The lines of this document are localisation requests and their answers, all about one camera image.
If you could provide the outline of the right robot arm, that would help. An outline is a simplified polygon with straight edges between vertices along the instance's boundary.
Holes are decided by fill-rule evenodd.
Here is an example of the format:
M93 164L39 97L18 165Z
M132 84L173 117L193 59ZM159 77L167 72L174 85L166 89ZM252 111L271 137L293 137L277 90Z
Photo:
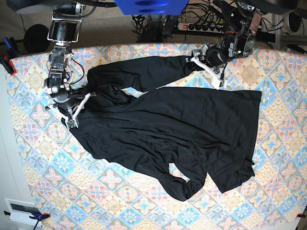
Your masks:
M47 40L54 42L49 54L50 70L44 81L44 91L53 100L46 109L61 116L68 129L79 126L78 114L93 93L73 89L72 43L79 39L84 18L90 16L99 1L94 0L9 0L8 7L18 14L52 11Z

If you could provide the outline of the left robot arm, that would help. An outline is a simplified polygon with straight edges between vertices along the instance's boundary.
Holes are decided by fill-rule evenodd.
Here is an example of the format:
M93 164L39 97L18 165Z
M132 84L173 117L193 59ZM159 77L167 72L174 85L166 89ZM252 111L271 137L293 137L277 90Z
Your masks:
M193 71L205 70L209 73L211 85L217 90L227 83L224 71L219 69L225 69L227 63L234 59L252 54L263 15L296 13L300 17L307 16L305 0L236 0L234 7L223 0L213 3L221 10L221 18L226 22L225 37L216 45L207 45L205 50L193 50L186 62Z

